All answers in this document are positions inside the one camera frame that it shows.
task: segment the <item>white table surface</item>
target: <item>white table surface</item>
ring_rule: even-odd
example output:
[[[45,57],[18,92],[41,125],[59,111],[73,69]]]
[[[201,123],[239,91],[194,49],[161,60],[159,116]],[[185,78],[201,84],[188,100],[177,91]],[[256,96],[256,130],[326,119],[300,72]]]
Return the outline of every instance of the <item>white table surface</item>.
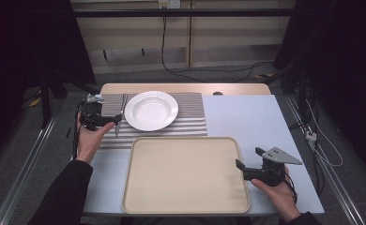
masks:
[[[260,168],[262,158],[255,147],[268,150],[274,146],[300,160],[291,133],[282,117],[277,100],[272,95],[204,96],[208,136],[232,137],[238,145],[242,162],[247,167]],[[96,153],[84,213],[87,215],[127,216],[121,203],[130,151]],[[324,213],[304,165],[287,165],[297,191],[300,212]],[[276,214],[267,195],[247,182],[251,196],[248,216]]]

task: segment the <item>black sleeve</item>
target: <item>black sleeve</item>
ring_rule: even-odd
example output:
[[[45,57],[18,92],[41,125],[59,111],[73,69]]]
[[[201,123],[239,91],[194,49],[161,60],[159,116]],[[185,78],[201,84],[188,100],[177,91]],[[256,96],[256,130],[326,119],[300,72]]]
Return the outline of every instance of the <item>black sleeve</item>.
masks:
[[[93,168],[72,160],[49,187],[28,224],[79,224]]]
[[[302,214],[300,217],[297,217],[296,219],[292,220],[291,222],[287,223],[286,225],[321,225],[317,219],[311,214],[310,212],[307,212],[305,214]]]

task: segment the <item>gray gripper bracket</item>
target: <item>gray gripper bracket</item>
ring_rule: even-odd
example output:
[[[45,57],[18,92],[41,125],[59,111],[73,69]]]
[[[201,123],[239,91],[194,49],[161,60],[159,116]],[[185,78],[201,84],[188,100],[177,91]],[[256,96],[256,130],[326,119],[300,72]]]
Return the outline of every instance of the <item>gray gripper bracket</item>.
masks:
[[[262,154],[262,158],[266,158],[268,160],[279,163],[297,164],[297,165],[302,164],[302,162],[299,159],[289,155],[288,153],[284,152],[278,147],[273,147],[270,150],[266,151],[264,154]]]

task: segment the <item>fork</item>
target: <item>fork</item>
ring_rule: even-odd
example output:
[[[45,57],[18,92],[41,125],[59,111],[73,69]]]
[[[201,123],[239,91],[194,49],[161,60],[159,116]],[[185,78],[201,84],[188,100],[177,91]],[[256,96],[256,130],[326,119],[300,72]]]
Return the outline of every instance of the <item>fork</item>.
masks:
[[[123,94],[122,95],[121,111],[120,111],[121,112],[121,121],[119,121],[119,123],[115,127],[115,136],[116,136],[116,138],[118,137],[119,129],[121,129],[122,116],[124,115],[124,111],[125,111],[125,107],[127,106],[127,102],[128,102],[128,94]]]

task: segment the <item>table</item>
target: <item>table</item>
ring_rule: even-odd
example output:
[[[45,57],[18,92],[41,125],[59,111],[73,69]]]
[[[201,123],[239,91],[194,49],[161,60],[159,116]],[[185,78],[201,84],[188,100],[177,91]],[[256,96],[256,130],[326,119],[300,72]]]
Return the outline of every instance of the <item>table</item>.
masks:
[[[255,83],[113,83],[105,84],[102,94],[200,92],[203,94],[208,136],[232,137],[247,167],[259,168],[262,159],[255,147],[265,150],[277,146],[301,160],[301,156],[282,117],[276,98],[264,84]],[[214,92],[225,96],[212,96]],[[121,206],[130,151],[96,153],[84,213],[86,215],[128,216]],[[324,213],[304,165],[287,165],[295,182],[300,212]],[[276,214],[267,195],[248,182],[252,206],[242,216]]]

